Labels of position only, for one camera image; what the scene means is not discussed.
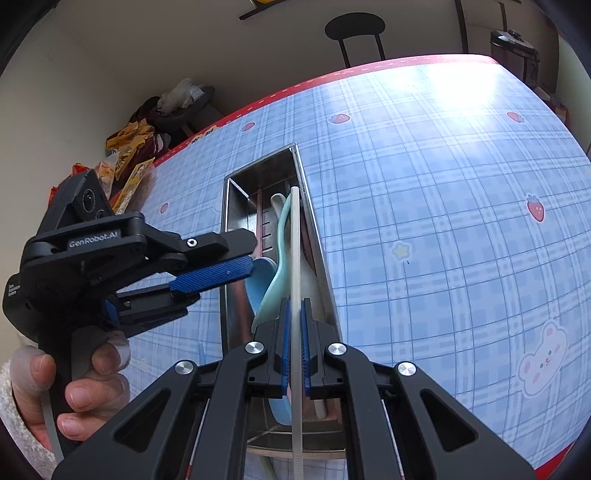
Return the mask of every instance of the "chair leg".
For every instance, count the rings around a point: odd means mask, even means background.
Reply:
[[[375,35],[375,42],[378,44],[379,57],[382,60],[385,60],[386,59],[386,55],[384,54],[384,47],[382,46],[382,40],[379,37],[379,35]]]
[[[339,40],[340,50],[343,53],[343,59],[345,61],[345,66],[349,69],[351,68],[351,64],[349,63],[349,56],[347,55],[347,50],[345,50],[345,43],[342,40]]]

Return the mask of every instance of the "metal bolt head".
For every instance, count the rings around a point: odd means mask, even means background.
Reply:
[[[329,352],[333,355],[343,355],[347,351],[347,347],[342,343],[331,343],[329,345]]]
[[[402,362],[398,364],[398,373],[400,375],[404,375],[405,377],[410,377],[417,373],[417,367],[414,366],[411,362]]]
[[[183,360],[174,366],[174,371],[179,375],[187,375],[193,371],[193,364]]]
[[[248,342],[244,347],[248,353],[255,355],[256,353],[261,353],[265,346],[261,342]]]

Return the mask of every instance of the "fingernail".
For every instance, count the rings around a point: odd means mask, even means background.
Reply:
[[[111,359],[107,355],[101,355],[99,357],[100,374],[110,374],[113,370]]]
[[[41,355],[36,355],[35,357],[33,357],[33,370],[35,372],[38,372],[41,369],[41,364],[43,363],[43,360],[45,359],[46,354],[42,353]]]
[[[82,425],[73,419],[63,419],[61,421],[61,429],[69,437],[76,437],[82,434]]]
[[[70,392],[70,398],[76,408],[85,408],[92,402],[90,392],[85,387],[76,387]]]

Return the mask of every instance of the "chair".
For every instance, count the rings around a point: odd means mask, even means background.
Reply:
[[[384,47],[379,37],[380,33],[384,32],[385,29],[386,23],[377,15],[354,12],[332,19],[326,24],[324,33],[331,40],[339,42],[345,65],[349,69],[351,68],[351,64],[349,63],[349,57],[343,40],[350,37],[358,37],[359,35],[373,35],[378,44],[379,56],[382,60],[385,60]]]

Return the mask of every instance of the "star print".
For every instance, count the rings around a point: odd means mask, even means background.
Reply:
[[[405,260],[410,257],[410,245],[407,244],[396,244],[392,249],[392,253],[397,260]]]

